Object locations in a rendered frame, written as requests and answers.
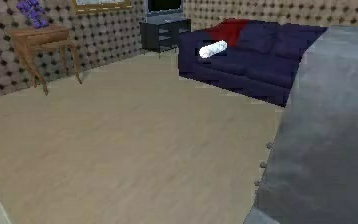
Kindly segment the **dark blue sofa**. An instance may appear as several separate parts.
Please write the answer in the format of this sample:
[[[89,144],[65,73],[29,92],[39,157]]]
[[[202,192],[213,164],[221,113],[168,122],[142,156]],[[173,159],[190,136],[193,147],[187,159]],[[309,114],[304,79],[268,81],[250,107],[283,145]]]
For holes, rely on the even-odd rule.
[[[235,47],[209,58],[199,56],[202,47],[217,42],[206,29],[181,34],[179,75],[283,107],[303,54],[327,29],[249,20]]]

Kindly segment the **black television stand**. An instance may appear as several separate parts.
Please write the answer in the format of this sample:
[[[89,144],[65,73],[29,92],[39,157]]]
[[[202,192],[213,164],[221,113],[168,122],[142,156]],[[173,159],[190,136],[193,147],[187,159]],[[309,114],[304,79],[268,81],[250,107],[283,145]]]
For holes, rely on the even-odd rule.
[[[140,23],[144,50],[161,53],[178,45],[179,36],[191,31],[191,20],[185,18]]]

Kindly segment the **black television set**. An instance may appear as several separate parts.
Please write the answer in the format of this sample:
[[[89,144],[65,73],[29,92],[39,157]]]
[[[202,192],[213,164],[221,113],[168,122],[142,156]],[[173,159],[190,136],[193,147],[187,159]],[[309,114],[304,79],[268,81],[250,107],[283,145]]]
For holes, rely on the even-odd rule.
[[[184,0],[144,0],[148,15],[165,15],[183,11]]]

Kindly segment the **red cushion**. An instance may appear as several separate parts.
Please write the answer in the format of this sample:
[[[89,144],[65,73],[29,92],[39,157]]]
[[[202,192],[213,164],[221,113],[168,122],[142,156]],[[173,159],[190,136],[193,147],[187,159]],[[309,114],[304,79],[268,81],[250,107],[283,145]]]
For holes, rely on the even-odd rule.
[[[249,19],[230,18],[221,23],[207,28],[206,32],[214,41],[225,41],[229,46],[237,45],[241,31],[249,24]]]

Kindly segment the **purple flower plant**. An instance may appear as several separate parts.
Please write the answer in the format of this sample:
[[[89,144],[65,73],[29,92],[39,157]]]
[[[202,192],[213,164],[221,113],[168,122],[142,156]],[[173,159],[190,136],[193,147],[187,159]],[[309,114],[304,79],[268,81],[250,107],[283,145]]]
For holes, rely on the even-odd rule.
[[[45,19],[45,10],[38,0],[20,0],[16,8],[31,21],[35,29],[45,28],[49,25]]]

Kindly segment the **gold framed wall picture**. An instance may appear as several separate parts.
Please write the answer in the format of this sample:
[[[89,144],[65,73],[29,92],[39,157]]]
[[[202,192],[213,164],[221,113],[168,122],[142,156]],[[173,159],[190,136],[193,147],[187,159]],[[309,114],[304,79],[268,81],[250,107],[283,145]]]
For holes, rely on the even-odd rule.
[[[76,14],[108,12],[132,7],[131,0],[71,0]]]

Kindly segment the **white roll pillow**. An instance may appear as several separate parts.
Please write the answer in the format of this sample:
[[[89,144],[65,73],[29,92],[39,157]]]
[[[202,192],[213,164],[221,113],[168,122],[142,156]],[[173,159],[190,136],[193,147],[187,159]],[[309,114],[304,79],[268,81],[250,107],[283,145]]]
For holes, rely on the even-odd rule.
[[[215,43],[206,45],[199,50],[199,56],[201,58],[209,58],[215,54],[221,53],[226,50],[228,43],[224,40],[217,41]]]

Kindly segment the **brown wooden side table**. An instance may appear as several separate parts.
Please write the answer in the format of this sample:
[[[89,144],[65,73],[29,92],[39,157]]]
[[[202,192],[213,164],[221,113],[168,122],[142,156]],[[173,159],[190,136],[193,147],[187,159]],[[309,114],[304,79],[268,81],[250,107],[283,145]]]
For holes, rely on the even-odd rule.
[[[29,73],[34,88],[37,87],[36,79],[39,79],[44,94],[48,95],[49,93],[46,81],[34,63],[36,53],[43,51],[53,52],[58,50],[63,68],[66,74],[68,74],[66,49],[70,49],[75,78],[79,83],[82,83],[78,70],[77,46],[70,37],[70,30],[67,27],[51,24],[39,29],[10,29],[7,31],[7,34],[11,37],[14,53],[18,57],[19,63]]]

